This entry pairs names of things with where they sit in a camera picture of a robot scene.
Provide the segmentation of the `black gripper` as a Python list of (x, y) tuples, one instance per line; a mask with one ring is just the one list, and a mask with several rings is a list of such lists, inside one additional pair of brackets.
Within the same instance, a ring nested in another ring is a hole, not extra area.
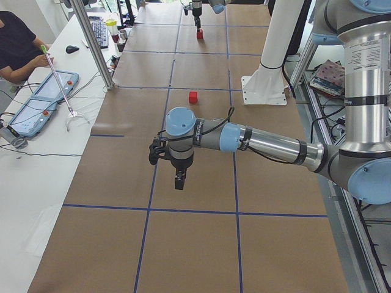
[(187, 157), (186, 159), (177, 159), (172, 158), (171, 164), (176, 168), (175, 172), (175, 189), (176, 190), (183, 190), (185, 186), (185, 169), (189, 168), (194, 160), (194, 156), (191, 155), (190, 157)]
[(191, 2), (192, 15), (195, 17), (195, 26), (197, 30), (200, 30), (200, 17), (202, 15), (202, 1)]

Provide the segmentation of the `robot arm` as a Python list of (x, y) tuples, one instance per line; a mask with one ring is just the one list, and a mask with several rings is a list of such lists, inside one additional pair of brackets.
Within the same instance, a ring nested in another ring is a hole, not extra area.
[(175, 167), (182, 189), (194, 148), (253, 151), (269, 160), (302, 165), (368, 204), (390, 202), (390, 136), (387, 134), (390, 84), (390, 2), (317, 1), (312, 35), (317, 45), (345, 49), (345, 141), (308, 143), (250, 126), (197, 118), (176, 107), (165, 130), (150, 145), (149, 160)]
[[(219, 14), (224, 11), (225, 7), (229, 5), (231, 0), (209, 0), (208, 3), (213, 9), (215, 14)], [(195, 0), (189, 3), (189, 8), (192, 11), (194, 17), (194, 22), (197, 30), (201, 30), (201, 20), (202, 15), (202, 0)]]

